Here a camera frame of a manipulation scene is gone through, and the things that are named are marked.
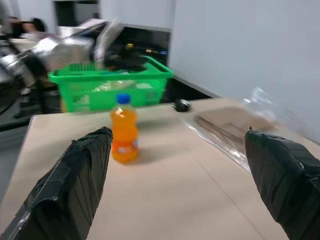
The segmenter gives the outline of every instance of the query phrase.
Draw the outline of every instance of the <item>blue bottle cap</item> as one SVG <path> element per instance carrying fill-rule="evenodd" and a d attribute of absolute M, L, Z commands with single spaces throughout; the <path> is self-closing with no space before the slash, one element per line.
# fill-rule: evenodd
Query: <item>blue bottle cap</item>
<path fill-rule="evenodd" d="M 131 101 L 131 97 L 128 94 L 118 94 L 116 96 L 116 102 L 118 104 L 129 104 Z"/>

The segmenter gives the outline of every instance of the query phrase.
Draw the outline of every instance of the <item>clear plastic bag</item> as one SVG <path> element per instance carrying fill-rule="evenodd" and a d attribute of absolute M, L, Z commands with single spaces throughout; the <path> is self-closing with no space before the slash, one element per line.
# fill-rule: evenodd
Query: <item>clear plastic bag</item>
<path fill-rule="evenodd" d="M 302 136 L 308 136 L 303 121 L 260 88 L 255 88 L 251 97 L 242 103 L 242 108 L 226 107 L 200 112 L 183 119 L 183 122 L 249 173 L 244 139 L 249 128 L 298 143 Z"/>

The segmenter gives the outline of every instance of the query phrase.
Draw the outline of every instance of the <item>table surface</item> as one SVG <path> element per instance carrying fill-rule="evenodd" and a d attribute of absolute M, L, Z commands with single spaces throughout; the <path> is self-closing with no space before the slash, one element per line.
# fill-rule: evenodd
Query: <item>table surface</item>
<path fill-rule="evenodd" d="M 138 109 L 139 158 L 110 159 L 89 240 L 287 240 L 252 176 L 182 122 L 194 112 L 241 106 L 197 100 L 192 112 L 164 104 Z M 0 233 L 71 140 L 110 126 L 109 113 L 34 116 L 0 208 Z M 303 142 L 316 157 L 319 146 Z"/>

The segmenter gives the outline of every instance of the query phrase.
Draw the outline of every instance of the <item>plastic bottle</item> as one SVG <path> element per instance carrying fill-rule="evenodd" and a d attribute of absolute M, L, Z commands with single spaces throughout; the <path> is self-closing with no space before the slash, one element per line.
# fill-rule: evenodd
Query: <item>plastic bottle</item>
<path fill-rule="evenodd" d="M 116 96 L 117 107 L 110 113 L 112 120 L 112 158 L 122 164 L 133 161 L 138 155 L 137 113 L 130 105 L 128 94 Z"/>

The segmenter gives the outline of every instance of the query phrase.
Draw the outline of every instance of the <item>gray floor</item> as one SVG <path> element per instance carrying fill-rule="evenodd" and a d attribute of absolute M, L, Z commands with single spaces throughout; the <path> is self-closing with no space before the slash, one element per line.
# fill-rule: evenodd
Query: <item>gray floor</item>
<path fill-rule="evenodd" d="M 14 121 L 18 104 L 0 116 L 0 125 Z M 28 127 L 0 132 L 0 203 L 7 190 Z"/>

